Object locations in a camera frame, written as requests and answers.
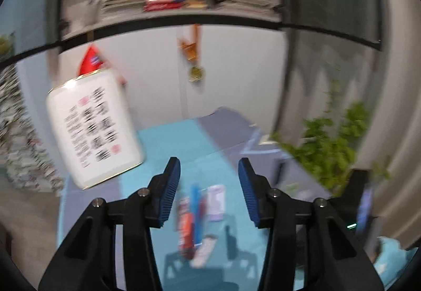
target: shelf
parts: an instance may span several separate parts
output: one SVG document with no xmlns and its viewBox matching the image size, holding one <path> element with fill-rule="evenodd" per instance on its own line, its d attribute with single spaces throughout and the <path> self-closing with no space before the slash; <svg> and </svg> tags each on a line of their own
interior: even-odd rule
<svg viewBox="0 0 421 291">
<path fill-rule="evenodd" d="M 278 23 L 280 22 L 280 16 L 276 14 L 272 15 L 265 15 L 265 14 L 258 14 L 254 12 L 247 12 L 241 10 L 216 10 L 216 9 L 208 9 L 208 10 L 188 10 L 188 9 L 179 9 L 179 10 L 164 10 L 164 11 L 154 11 L 154 12 L 142 12 L 137 15 L 131 15 L 127 17 L 118 17 L 115 19 L 107 19 L 105 21 L 100 21 L 90 26 L 86 26 L 79 30 L 72 31 L 64 36 L 62 36 L 63 40 L 81 35 L 83 33 L 87 33 L 89 31 L 93 31 L 96 29 L 104 28 L 109 25 L 129 22 L 129 21 L 138 21 L 141 19 L 154 19 L 159 17 L 168 17 L 168 16 L 194 16 L 194 15 L 219 15 L 219 16 L 232 16 L 232 17 L 242 17 L 242 18 L 249 18 L 249 19 L 256 19 L 260 21 L 267 21 Z"/>
</svg>

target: red flag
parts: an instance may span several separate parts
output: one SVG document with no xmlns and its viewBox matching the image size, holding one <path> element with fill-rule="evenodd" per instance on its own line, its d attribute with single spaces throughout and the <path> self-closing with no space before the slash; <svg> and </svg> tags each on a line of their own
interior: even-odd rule
<svg viewBox="0 0 421 291">
<path fill-rule="evenodd" d="M 99 57 L 96 47 L 90 45 L 82 60 L 81 67 L 79 68 L 79 76 L 96 71 L 101 68 L 103 64 L 104 61 Z"/>
</svg>

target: floor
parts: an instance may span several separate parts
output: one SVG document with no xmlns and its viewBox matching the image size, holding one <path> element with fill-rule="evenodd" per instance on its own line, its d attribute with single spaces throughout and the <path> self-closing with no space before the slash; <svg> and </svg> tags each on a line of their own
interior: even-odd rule
<svg viewBox="0 0 421 291">
<path fill-rule="evenodd" d="M 56 251 L 60 198 L 14 189 L 0 169 L 0 222 L 12 235 L 12 259 L 28 281 L 39 281 Z"/>
</svg>

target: door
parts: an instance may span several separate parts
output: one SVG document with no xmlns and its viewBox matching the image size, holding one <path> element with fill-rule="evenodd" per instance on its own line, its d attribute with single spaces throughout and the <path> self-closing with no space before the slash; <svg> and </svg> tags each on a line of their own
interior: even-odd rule
<svg viewBox="0 0 421 291">
<path fill-rule="evenodd" d="M 190 40 L 191 26 L 183 26 L 179 36 Z M 189 82 L 190 65 L 183 57 L 180 61 L 182 103 L 185 94 L 188 117 L 228 107 L 269 133 L 279 106 L 287 48 L 283 31 L 201 26 L 199 62 L 205 70 L 204 79 Z"/>
</svg>

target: red book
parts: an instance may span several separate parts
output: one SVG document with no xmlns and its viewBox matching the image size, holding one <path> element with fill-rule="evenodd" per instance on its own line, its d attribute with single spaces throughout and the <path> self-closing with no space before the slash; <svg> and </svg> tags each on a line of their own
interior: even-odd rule
<svg viewBox="0 0 421 291">
<path fill-rule="evenodd" d="M 188 260 L 194 258 L 194 216 L 193 213 L 185 213 L 180 219 L 180 239 L 178 249 L 183 257 Z"/>
<path fill-rule="evenodd" d="M 173 3 L 177 0 L 146 0 L 146 5 L 150 4 L 167 4 L 167 3 Z"/>
<path fill-rule="evenodd" d="M 162 11 L 170 9 L 179 9 L 184 5 L 184 3 L 166 3 L 166 4 L 149 4 L 145 5 L 143 8 L 144 11 Z"/>
</svg>

